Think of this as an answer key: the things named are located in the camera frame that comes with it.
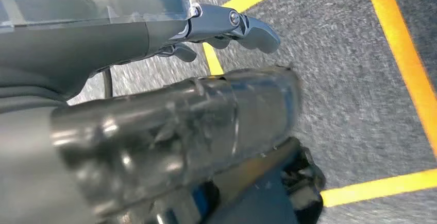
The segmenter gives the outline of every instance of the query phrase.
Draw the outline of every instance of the clear plastic bag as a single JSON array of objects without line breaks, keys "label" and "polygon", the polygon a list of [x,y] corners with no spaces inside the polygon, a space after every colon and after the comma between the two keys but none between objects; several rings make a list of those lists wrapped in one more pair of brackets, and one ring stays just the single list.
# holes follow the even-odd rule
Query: clear plastic bag
[{"label": "clear plastic bag", "polygon": [[194,0],[0,0],[0,32],[187,20]]}]

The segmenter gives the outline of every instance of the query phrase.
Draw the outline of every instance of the plastic wrap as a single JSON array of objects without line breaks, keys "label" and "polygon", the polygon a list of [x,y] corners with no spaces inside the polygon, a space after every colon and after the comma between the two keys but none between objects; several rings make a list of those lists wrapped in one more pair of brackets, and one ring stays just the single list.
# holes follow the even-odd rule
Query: plastic wrap
[{"label": "plastic wrap", "polygon": [[0,0],[0,32],[187,20],[194,0]]},{"label": "plastic wrap", "polygon": [[281,145],[299,112],[294,72],[270,67],[60,108],[53,145],[108,216]]}]

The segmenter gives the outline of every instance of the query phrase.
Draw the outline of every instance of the black cable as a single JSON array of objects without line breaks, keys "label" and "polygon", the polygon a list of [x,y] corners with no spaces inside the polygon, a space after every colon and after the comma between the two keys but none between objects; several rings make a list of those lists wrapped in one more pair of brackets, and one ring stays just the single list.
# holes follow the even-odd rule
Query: black cable
[{"label": "black cable", "polygon": [[113,89],[112,89],[112,75],[111,68],[104,70],[103,74],[103,84],[105,85],[105,98],[112,98]]}]

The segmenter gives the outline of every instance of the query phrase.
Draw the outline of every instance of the bolt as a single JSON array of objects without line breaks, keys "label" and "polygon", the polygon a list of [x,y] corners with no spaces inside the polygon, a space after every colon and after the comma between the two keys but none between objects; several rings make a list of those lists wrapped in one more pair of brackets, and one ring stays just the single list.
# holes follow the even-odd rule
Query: bolt
[{"label": "bolt", "polygon": [[232,26],[237,27],[240,24],[240,15],[235,10],[232,10],[229,14],[229,20]]},{"label": "bolt", "polygon": [[196,8],[194,8],[194,16],[199,16],[200,15],[200,11],[199,11],[199,9],[196,7]]}]

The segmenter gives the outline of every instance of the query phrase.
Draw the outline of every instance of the blue part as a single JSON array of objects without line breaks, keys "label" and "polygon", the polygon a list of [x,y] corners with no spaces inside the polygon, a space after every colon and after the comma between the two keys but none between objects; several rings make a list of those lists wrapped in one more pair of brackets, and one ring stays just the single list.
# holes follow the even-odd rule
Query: blue part
[{"label": "blue part", "polygon": [[291,155],[283,164],[267,172],[231,206],[218,210],[206,223],[299,224],[280,176],[283,167],[295,157],[296,154]]},{"label": "blue part", "polygon": [[200,216],[203,218],[208,213],[208,201],[205,198],[205,194],[201,188],[196,188],[193,190],[193,199],[196,203],[197,209],[199,210]]}]

